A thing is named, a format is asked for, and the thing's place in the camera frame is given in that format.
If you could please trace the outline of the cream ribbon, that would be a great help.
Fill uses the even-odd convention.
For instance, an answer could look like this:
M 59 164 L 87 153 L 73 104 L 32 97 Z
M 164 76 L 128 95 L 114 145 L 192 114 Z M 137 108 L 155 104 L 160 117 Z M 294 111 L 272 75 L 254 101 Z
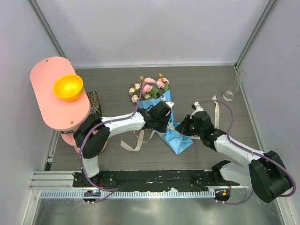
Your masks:
M 215 103 L 215 113 L 214 113 L 214 126 L 215 128 L 219 128 L 219 125 L 220 125 L 220 115 L 219 115 L 219 104 L 217 102 L 217 97 L 214 95 L 212 97 L 212 100 L 213 102 Z M 135 131 L 133 132 L 134 135 L 136 136 L 137 138 L 137 143 L 136 143 L 136 147 L 135 148 L 132 148 L 131 146 L 129 146 L 128 144 L 126 144 L 124 141 L 121 140 L 121 147 L 123 147 L 124 149 L 128 150 L 128 151 L 139 151 L 141 149 L 141 146 L 143 143 L 146 143 L 148 142 L 152 137 L 153 135 L 155 134 L 156 131 L 152 131 L 151 134 L 150 134 L 150 137 L 148 138 L 148 140 L 144 141 L 143 138 L 144 138 L 144 131 L 142 130 L 139 135 L 136 135 L 135 134 Z

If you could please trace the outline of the pink rose stem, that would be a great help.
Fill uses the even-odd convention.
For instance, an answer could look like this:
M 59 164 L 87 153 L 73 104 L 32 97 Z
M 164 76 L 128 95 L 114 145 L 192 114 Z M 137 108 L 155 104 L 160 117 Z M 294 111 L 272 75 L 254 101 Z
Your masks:
M 142 90 L 143 100 L 157 99 L 169 90 L 169 80 L 163 74 L 158 74 L 157 80 L 140 76 L 140 81 L 145 85 Z

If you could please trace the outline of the blue wrapping paper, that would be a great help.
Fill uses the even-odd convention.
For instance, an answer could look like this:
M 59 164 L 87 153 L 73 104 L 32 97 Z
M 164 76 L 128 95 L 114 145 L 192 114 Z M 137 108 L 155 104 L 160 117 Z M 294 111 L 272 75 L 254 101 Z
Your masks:
M 164 97 L 167 101 L 171 100 L 171 92 L 168 90 L 164 93 Z M 159 101 L 161 100 L 161 97 L 157 99 L 148 99 L 144 101 L 139 102 L 139 108 L 149 108 L 151 105 L 155 106 Z M 183 150 L 188 148 L 190 145 L 193 144 L 193 141 L 190 137 L 184 136 L 177 132 L 175 128 L 179 125 L 179 123 L 174 123 L 174 114 L 172 112 L 170 120 L 168 122 L 168 128 L 167 131 L 163 134 L 158 134 L 162 138 L 162 140 L 174 151 L 175 154 L 180 154 Z

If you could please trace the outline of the cream rose bunch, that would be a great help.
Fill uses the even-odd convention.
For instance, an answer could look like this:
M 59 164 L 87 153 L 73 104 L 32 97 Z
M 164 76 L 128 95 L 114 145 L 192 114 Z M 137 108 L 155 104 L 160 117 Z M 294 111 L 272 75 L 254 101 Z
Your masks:
M 129 88 L 128 93 L 131 96 L 132 103 L 136 103 L 138 101 L 141 87 L 142 86 L 140 83 L 135 83 L 135 84 L 132 84 L 131 87 Z

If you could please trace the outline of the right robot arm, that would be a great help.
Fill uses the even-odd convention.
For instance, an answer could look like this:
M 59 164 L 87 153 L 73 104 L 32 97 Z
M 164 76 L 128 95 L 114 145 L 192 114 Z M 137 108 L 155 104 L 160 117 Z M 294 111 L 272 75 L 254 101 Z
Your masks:
M 223 185 L 230 180 L 251 186 L 254 193 L 266 203 L 287 196 L 288 190 L 291 190 L 290 194 L 296 190 L 294 179 L 276 152 L 251 149 L 234 140 L 226 132 L 214 128 L 206 111 L 187 115 L 175 129 L 185 136 L 199 137 L 206 147 L 240 163 L 241 166 L 237 167 L 227 163 L 214 171 L 211 178 L 215 184 Z

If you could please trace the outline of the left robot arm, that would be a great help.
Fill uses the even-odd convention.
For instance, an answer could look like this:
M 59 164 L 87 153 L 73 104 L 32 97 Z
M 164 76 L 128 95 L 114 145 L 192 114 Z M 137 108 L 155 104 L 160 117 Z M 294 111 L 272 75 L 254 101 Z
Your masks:
M 166 132 L 174 103 L 160 101 L 149 110 L 137 109 L 133 113 L 116 117 L 100 117 L 90 115 L 74 132 L 73 138 L 79 147 L 79 157 L 83 181 L 89 187 L 95 187 L 99 181 L 98 155 L 107 140 L 115 135 L 128 131 L 153 129 L 160 133 Z

